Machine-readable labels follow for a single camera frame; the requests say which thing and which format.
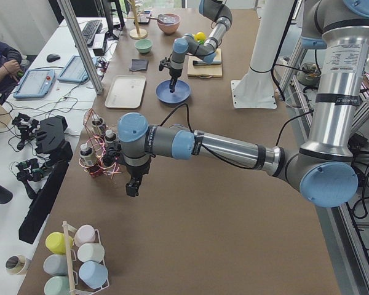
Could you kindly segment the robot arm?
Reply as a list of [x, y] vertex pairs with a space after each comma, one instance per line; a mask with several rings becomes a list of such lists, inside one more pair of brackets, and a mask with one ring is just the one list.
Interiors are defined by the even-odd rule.
[[[267, 72], [279, 54], [296, 1], [266, 1], [248, 73], [232, 81], [235, 108], [275, 109]], [[232, 25], [232, 13], [223, 1], [200, 1], [199, 13], [216, 25], [204, 44], [191, 34], [175, 39], [172, 54], [160, 61], [159, 71], [169, 69], [169, 91], [182, 74], [185, 55], [190, 53], [210, 64], [224, 34]], [[320, 207], [338, 207], [357, 191], [358, 179], [349, 162], [347, 147], [354, 113], [359, 105], [360, 86], [369, 51], [369, 1], [304, 1], [300, 44], [304, 49], [326, 49], [315, 99], [310, 134], [299, 151], [266, 148], [202, 131], [150, 125], [136, 112], [123, 115], [117, 124], [122, 163], [131, 175], [126, 184], [129, 196], [138, 196], [151, 156], [188, 160], [206, 152], [233, 166], [263, 170], [287, 182]]]
[[211, 64], [216, 56], [216, 50], [220, 45], [224, 34], [231, 28], [232, 13], [222, 1], [201, 1], [199, 13], [215, 23], [214, 29], [206, 40], [201, 44], [196, 41], [192, 34], [185, 34], [176, 38], [172, 45], [172, 53], [168, 58], [160, 61], [159, 71], [169, 69], [169, 91], [173, 93], [178, 78], [182, 74], [185, 56], [194, 55], [207, 64]]

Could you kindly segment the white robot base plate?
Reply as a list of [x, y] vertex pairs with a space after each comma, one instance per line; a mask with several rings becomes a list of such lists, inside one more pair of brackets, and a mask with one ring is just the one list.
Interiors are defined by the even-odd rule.
[[231, 85], [232, 103], [235, 109], [276, 109], [274, 86], [271, 80], [257, 82], [255, 86], [240, 80], [233, 80]]

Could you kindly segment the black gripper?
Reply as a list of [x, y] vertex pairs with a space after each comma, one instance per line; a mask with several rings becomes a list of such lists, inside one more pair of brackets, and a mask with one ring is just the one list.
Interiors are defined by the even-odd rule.
[[130, 181], [125, 185], [126, 194], [129, 197], [139, 196], [140, 183], [143, 175], [149, 173], [150, 164], [150, 156], [143, 156], [137, 159], [125, 158], [125, 166], [127, 167], [127, 172], [130, 174]]
[[171, 77], [170, 82], [169, 82], [169, 91], [170, 93], [174, 93], [177, 79], [181, 76], [181, 69], [170, 67], [169, 74]]

